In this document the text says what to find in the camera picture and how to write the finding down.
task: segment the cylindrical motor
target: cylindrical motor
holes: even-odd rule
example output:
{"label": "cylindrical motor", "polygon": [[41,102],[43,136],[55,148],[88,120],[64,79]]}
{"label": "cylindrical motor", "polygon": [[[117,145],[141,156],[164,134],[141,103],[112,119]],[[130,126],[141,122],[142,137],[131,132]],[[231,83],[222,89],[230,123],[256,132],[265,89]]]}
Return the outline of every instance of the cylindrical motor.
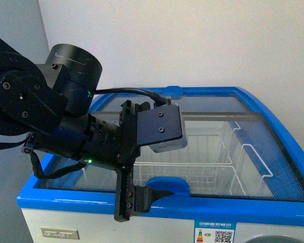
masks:
{"label": "cylindrical motor", "polygon": [[45,64],[64,64],[68,75],[58,92],[69,99],[66,111],[76,117],[88,113],[102,66],[89,52],[68,44],[52,47]]}

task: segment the gray wall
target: gray wall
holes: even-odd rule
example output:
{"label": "gray wall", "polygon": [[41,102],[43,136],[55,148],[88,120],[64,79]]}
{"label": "gray wall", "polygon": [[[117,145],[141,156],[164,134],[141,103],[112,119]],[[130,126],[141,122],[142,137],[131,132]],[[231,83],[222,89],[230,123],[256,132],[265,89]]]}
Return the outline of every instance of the gray wall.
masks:
{"label": "gray wall", "polygon": [[[0,38],[32,62],[44,63],[49,49],[38,2],[0,1]],[[24,138],[0,136],[0,142]],[[20,147],[0,151],[0,242],[32,242],[16,205],[16,196],[31,173],[30,157],[22,154]]]}

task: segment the label sticker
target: label sticker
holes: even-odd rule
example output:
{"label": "label sticker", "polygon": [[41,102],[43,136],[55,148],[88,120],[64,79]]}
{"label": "label sticker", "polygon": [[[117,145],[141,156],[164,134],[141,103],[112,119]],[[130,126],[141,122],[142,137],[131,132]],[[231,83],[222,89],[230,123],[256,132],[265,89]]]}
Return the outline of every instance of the label sticker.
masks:
{"label": "label sticker", "polygon": [[236,223],[195,220],[194,243],[233,243]]}

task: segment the chest freezer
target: chest freezer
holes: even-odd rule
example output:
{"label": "chest freezer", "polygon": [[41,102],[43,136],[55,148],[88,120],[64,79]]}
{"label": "chest freezer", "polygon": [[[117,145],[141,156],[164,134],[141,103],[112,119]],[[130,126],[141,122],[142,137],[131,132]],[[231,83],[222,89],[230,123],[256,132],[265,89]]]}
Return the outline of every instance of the chest freezer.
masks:
{"label": "chest freezer", "polygon": [[[142,147],[134,184],[175,194],[118,223],[114,171],[88,165],[55,180],[31,176],[17,204],[34,242],[304,242],[304,152],[258,99],[235,87],[148,90],[179,105],[187,147]],[[117,124],[126,100],[147,98],[102,95],[91,113]],[[75,163],[42,161],[45,173]]]}

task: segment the white wire basket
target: white wire basket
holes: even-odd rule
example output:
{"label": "white wire basket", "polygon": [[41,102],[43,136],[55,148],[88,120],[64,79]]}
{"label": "white wire basket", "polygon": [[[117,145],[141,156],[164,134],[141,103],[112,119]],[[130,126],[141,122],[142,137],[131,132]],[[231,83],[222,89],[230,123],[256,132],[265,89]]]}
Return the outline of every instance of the white wire basket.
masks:
{"label": "white wire basket", "polygon": [[[179,177],[188,183],[192,195],[272,196],[265,178],[274,175],[253,145],[240,142],[238,122],[187,120],[185,126],[186,148],[163,153],[141,148],[134,164],[135,185],[145,186],[155,177]],[[265,173],[259,173],[246,148]],[[90,167],[83,173],[76,187],[115,190],[114,171]]]}

